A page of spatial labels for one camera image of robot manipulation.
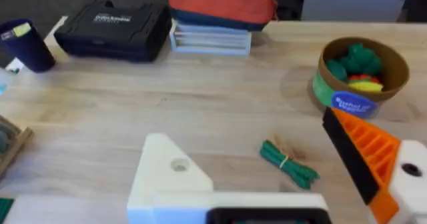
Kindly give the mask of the white orange left gripper right finger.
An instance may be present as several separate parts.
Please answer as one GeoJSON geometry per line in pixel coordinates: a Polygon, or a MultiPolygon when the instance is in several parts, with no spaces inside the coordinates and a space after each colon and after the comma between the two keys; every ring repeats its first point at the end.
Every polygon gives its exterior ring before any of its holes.
{"type": "Polygon", "coordinates": [[[426,146],[337,108],[323,128],[375,224],[426,224],[426,146]]]}

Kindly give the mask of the bare white left gripper left finger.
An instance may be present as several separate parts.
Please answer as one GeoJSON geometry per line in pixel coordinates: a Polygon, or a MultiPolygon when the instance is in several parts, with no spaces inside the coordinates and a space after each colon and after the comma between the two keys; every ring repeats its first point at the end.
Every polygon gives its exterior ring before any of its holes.
{"type": "Polygon", "coordinates": [[[214,190],[211,178],[167,135],[146,136],[139,165],[127,201],[129,223],[205,223],[207,208],[157,204],[160,194],[207,193],[214,190]]]}

